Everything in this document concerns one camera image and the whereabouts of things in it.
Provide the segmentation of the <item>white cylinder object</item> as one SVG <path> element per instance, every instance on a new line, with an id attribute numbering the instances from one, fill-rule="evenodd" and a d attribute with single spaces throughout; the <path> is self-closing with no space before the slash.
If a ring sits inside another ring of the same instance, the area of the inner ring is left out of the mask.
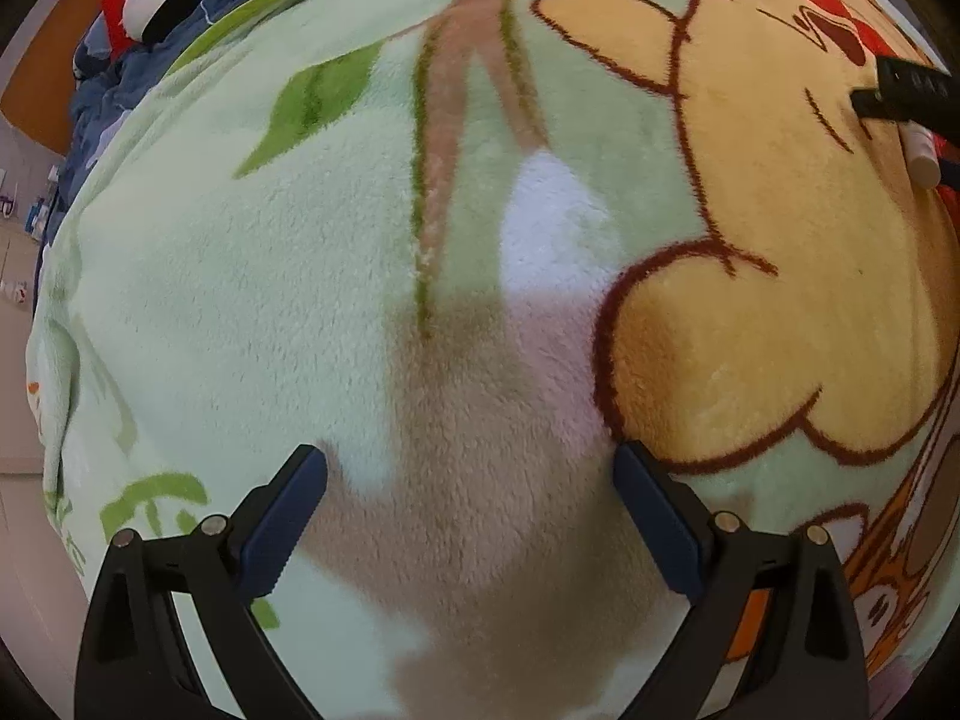
<path id="1" fill-rule="evenodd" d="M 916 122 L 903 122 L 898 130 L 913 184 L 923 190 L 936 188 L 940 182 L 940 167 L 934 133 Z"/>

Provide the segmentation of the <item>green cartoon fleece blanket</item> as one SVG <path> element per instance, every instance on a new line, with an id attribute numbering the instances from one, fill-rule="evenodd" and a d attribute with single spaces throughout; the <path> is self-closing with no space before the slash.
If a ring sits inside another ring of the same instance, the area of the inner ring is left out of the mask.
<path id="1" fill-rule="evenodd" d="M 958 608 L 958 210 L 860 121 L 892 0 L 293 0 L 167 78 L 37 289 L 28 400 L 83 585 L 295 447 L 254 616 L 331 718 L 612 718 L 686 606 L 646 444 L 820 527 L 887 718 Z"/>

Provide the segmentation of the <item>items on floor left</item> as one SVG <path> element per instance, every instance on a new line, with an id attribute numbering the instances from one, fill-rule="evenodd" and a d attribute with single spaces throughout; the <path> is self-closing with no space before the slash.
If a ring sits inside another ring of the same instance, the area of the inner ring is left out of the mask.
<path id="1" fill-rule="evenodd" d="M 2 298 L 18 309 L 36 309 L 44 262 L 64 215 L 60 164 L 49 169 L 32 202 L 2 193 Z"/>

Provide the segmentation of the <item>navy blue leaf quilt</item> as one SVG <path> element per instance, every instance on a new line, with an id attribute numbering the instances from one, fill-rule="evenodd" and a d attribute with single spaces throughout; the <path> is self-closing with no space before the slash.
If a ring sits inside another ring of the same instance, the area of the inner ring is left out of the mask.
<path id="1" fill-rule="evenodd" d="M 34 284 L 41 286 L 73 270 L 68 239 L 80 215 L 132 160 L 133 151 L 160 127 L 151 119 L 163 112 L 172 93 L 167 78 L 195 62 L 248 26 L 265 20 L 293 0 L 166 0 L 174 15 L 149 32 L 144 44 L 128 49 L 98 75 L 78 86 L 70 103 L 73 145 L 60 171 L 43 242 L 37 249 Z"/>

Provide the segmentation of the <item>wooden headboard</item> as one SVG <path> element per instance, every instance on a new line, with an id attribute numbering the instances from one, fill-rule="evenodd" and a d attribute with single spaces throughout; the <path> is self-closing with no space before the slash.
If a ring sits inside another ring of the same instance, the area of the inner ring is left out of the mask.
<path id="1" fill-rule="evenodd" d="M 3 50 L 3 119 L 60 156 L 70 143 L 73 54 L 99 11 L 99 0 L 37 0 Z"/>

